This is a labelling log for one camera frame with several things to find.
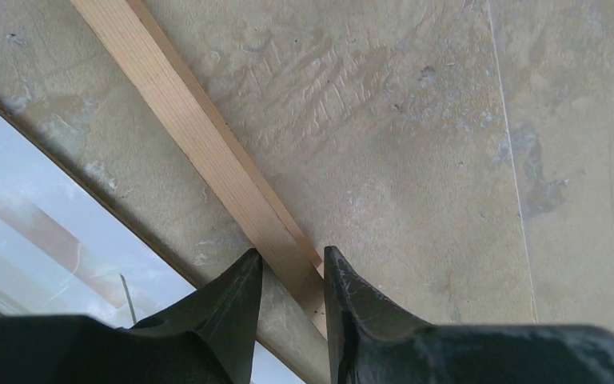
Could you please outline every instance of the wooden beam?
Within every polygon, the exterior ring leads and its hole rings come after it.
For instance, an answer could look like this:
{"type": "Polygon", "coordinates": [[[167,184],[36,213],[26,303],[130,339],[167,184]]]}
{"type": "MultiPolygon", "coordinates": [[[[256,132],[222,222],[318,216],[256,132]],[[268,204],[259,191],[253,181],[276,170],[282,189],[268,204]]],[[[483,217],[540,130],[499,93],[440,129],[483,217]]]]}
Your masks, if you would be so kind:
{"type": "Polygon", "coordinates": [[[279,280],[326,335],[322,263],[139,0],[70,0],[279,280]]]}

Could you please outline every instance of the stained surface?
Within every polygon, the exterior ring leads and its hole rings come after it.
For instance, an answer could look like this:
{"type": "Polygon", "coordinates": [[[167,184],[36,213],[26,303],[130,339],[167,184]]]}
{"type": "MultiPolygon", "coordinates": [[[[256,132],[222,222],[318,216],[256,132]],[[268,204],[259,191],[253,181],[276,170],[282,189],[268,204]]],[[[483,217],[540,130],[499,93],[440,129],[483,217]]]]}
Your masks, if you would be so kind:
{"type": "MultiPolygon", "coordinates": [[[[430,322],[614,330],[614,2],[146,3],[319,250],[430,322]]],[[[0,3],[0,107],[202,283],[249,247],[69,3],[0,3]]],[[[329,380],[271,273],[259,331],[329,380]]]]}

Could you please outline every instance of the wooden edge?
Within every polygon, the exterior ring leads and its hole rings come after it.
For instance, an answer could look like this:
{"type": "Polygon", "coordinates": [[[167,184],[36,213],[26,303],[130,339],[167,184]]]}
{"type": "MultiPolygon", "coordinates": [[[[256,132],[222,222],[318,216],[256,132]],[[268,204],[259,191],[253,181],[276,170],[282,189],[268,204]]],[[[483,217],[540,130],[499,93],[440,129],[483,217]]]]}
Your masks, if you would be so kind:
{"type": "Polygon", "coordinates": [[[150,12],[138,0],[70,1],[325,337],[321,258],[282,220],[285,208],[150,12]]]}
{"type": "MultiPolygon", "coordinates": [[[[44,148],[37,140],[35,140],[30,134],[28,134],[25,130],[20,127],[20,124],[17,124],[10,114],[6,112],[4,109],[0,108],[0,116],[6,120],[20,135],[22,135],[27,141],[31,142],[38,150],[40,150],[53,164],[55,164],[58,168],[62,170],[69,178],[71,178],[74,182],[77,183],[93,200],[98,202],[102,208],[104,208],[107,212],[109,212],[114,218],[116,218],[123,226],[128,228],[128,230],[135,235],[140,241],[144,242],[161,260],[163,260],[168,266],[173,268],[175,272],[177,272],[180,276],[182,276],[189,284],[194,286],[197,289],[202,288],[205,284],[203,282],[197,281],[192,277],[191,274],[187,273],[185,269],[178,263],[173,255],[169,256],[169,252],[165,252],[160,246],[150,241],[145,235],[142,234],[140,230],[136,228],[129,221],[125,220],[121,215],[119,215],[105,200],[100,198],[95,191],[90,188],[87,184],[85,184],[75,173],[71,172],[66,166],[64,166],[56,157],[54,157],[46,148],[44,148]]],[[[296,376],[300,378],[303,382],[309,382],[307,379],[308,375],[299,370],[294,364],[292,364],[283,354],[280,354],[276,348],[274,348],[269,342],[267,342],[264,338],[262,338],[259,334],[256,336],[257,342],[259,342],[265,349],[267,349],[271,354],[276,356],[279,361],[281,361],[289,370],[295,373],[296,376]]]]}

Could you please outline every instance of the plank side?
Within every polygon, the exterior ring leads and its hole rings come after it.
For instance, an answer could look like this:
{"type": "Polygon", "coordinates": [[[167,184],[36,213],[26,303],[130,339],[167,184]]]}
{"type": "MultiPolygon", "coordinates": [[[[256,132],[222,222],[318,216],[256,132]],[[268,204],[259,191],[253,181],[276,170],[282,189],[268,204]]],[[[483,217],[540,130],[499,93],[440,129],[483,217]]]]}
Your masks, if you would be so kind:
{"type": "Polygon", "coordinates": [[[70,0],[325,336],[321,258],[138,0],[70,0]]]}

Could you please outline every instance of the concrete floor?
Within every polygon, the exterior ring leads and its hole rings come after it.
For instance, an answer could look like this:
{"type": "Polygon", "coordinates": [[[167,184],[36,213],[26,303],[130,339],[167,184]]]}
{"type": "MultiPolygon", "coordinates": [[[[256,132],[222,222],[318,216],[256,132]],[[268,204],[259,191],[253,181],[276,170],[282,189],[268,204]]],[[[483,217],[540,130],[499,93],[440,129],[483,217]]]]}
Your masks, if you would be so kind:
{"type": "MultiPolygon", "coordinates": [[[[614,331],[614,1],[146,3],[318,249],[430,322],[614,331]]],[[[249,247],[68,2],[0,2],[0,106],[201,283],[249,247]]],[[[272,274],[259,332],[329,380],[272,274]]]]}

